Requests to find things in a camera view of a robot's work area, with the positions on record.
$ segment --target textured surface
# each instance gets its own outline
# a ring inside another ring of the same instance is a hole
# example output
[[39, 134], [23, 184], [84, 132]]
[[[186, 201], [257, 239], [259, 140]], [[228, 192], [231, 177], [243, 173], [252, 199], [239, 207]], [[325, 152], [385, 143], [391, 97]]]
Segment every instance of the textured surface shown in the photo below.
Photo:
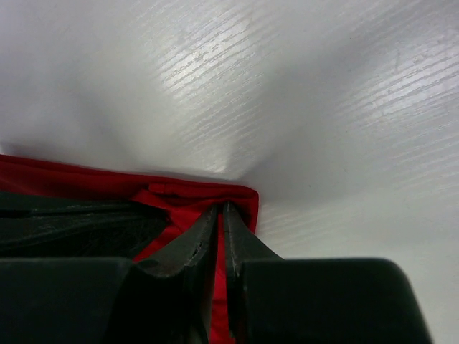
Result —
[[284, 257], [403, 266], [459, 338], [459, 2], [3, 0], [4, 153], [240, 181]]

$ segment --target red fabric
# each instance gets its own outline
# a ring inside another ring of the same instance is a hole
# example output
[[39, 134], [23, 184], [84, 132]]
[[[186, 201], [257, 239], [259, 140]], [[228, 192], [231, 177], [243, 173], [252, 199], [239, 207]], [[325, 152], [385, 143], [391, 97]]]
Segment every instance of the red fabric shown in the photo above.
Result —
[[[213, 203], [233, 201], [255, 232], [258, 194], [244, 186], [197, 183], [174, 178], [139, 176], [0, 155], [0, 190], [73, 199], [130, 199], [164, 209], [169, 224], [163, 234], [143, 250], [146, 258], [186, 231]], [[212, 343], [233, 343], [228, 329], [222, 216], [212, 305]]]

